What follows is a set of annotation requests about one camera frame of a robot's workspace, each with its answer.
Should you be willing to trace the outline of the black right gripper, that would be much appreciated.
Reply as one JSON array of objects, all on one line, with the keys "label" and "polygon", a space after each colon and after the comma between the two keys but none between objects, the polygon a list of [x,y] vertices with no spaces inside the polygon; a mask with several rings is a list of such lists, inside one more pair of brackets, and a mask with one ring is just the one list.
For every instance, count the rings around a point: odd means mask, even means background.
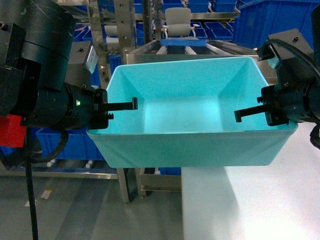
[{"label": "black right gripper", "polygon": [[264,105],[234,111],[235,121],[241,123],[243,117],[266,112],[268,126],[320,122],[320,87],[314,80],[295,81],[282,89],[278,85],[264,87],[257,102]]}]

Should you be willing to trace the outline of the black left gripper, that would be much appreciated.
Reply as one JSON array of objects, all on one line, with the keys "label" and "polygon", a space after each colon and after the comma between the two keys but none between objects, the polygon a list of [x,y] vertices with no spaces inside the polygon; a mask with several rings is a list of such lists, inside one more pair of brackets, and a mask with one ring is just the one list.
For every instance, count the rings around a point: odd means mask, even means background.
[{"label": "black left gripper", "polygon": [[138,98],[129,102],[108,102],[104,89],[86,88],[65,83],[60,91],[40,87],[35,107],[21,122],[32,128],[52,130],[107,129],[114,114],[108,111],[131,111],[138,109]]}]

